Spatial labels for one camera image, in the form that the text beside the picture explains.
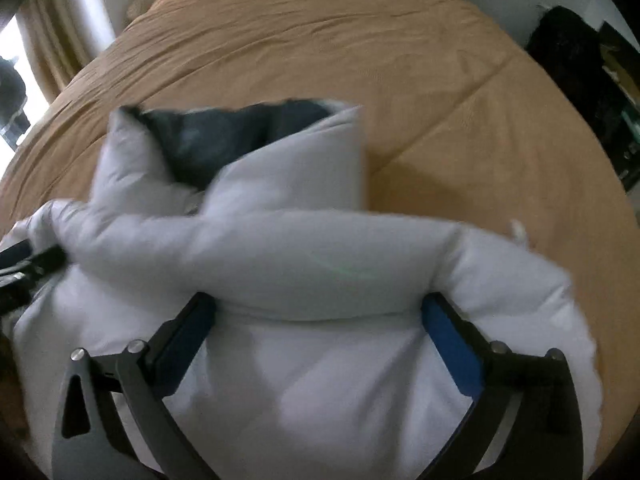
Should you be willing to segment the round beige lamp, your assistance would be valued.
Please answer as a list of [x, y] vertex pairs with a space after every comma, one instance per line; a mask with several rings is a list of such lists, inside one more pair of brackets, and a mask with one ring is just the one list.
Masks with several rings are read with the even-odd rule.
[[129, 23], [149, 11], [151, 3], [148, 0], [132, 0], [126, 10], [126, 18]]

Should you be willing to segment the tan bed cover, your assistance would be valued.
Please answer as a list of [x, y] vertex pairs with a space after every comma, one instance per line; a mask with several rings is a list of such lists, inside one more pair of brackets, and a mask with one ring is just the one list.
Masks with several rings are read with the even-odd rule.
[[521, 221], [574, 281], [598, 345], [596, 459], [639, 408], [639, 228], [594, 133], [548, 74], [463, 0], [156, 0], [56, 98], [1, 181], [8, 230], [85, 198], [114, 108], [355, 103], [369, 204], [497, 233]]

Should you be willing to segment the beige curtain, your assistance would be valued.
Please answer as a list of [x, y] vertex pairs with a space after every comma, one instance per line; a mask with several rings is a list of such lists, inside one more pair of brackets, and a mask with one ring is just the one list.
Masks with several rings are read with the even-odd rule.
[[51, 104], [91, 61], [70, 0], [24, 0], [16, 22], [36, 83]]

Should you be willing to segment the white puffer jacket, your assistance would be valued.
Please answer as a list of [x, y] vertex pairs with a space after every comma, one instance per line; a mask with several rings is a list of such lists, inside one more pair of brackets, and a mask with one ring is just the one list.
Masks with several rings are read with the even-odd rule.
[[358, 112], [329, 111], [195, 192], [118, 110], [90, 200], [52, 200], [14, 226], [10, 240], [70, 253], [10, 324], [40, 468], [70, 352], [149, 337], [196, 292], [221, 317], [168, 408], [226, 478], [405, 479], [425, 467], [470, 404], [420, 329], [428, 292], [515, 351], [564, 352], [591, 468], [602, 387], [570, 276], [533, 252], [520, 222], [500, 236], [365, 212]]

